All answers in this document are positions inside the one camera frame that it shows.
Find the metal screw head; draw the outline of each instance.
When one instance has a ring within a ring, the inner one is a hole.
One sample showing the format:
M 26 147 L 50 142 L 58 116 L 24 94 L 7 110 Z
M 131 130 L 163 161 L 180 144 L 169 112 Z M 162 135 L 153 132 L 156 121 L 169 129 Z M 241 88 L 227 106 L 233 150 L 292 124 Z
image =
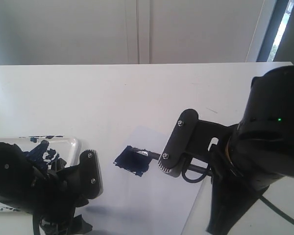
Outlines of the metal screw head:
M 162 154 L 163 159 L 168 159 L 169 155 L 167 153 Z
M 181 120 L 179 120 L 179 121 L 177 122 L 177 125 L 178 125 L 178 126 L 183 126 L 183 125 L 184 125 L 184 122 L 181 121 Z

